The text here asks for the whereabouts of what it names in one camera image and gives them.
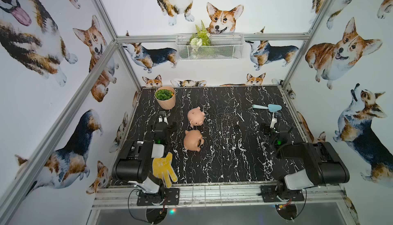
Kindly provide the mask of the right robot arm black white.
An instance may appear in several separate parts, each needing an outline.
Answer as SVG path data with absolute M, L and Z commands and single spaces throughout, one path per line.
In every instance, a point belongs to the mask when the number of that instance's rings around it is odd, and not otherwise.
M 276 193 L 347 183 L 350 180 L 349 171 L 333 146 L 326 141 L 326 132 L 323 131 L 318 138 L 314 138 L 302 114 L 298 115 L 306 133 L 311 137 L 310 143 L 290 143 L 288 137 L 293 128 L 280 130 L 279 112 L 272 113 L 271 123 L 261 126 L 263 134 L 269 137 L 269 144 L 275 151 L 276 158 L 300 159 L 304 164 L 303 170 L 288 174 L 277 181 Z

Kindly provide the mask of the pink piggy bank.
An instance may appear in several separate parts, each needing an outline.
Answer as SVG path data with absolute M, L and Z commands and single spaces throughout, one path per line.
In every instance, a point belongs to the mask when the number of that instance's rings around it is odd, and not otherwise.
M 199 130 L 185 131 L 184 148 L 190 151 L 201 151 L 201 146 L 204 144 L 204 139 Z
M 188 112 L 187 118 L 191 127 L 202 126 L 205 120 L 205 113 L 201 111 L 200 107 L 193 108 Z

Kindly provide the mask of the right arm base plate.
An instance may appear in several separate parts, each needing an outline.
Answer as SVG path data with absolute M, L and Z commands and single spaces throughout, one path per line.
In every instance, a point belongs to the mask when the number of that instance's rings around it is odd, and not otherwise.
M 288 190 L 277 185 L 260 186 L 260 194 L 264 202 L 304 201 L 305 197 L 300 190 Z

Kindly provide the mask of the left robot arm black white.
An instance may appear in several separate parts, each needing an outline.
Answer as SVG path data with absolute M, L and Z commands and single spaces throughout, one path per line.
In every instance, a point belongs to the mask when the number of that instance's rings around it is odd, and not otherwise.
M 172 154 L 165 154 L 169 134 L 166 113 L 158 113 L 153 126 L 153 139 L 125 141 L 113 167 L 116 179 L 133 184 L 146 195 L 165 194 L 163 174 L 171 169 Z

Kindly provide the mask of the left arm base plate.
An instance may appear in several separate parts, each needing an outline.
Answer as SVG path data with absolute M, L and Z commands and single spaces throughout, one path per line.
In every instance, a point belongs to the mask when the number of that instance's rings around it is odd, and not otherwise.
M 180 198 L 179 188 L 164 188 L 156 194 L 141 193 L 138 195 L 137 206 L 163 206 L 178 205 Z

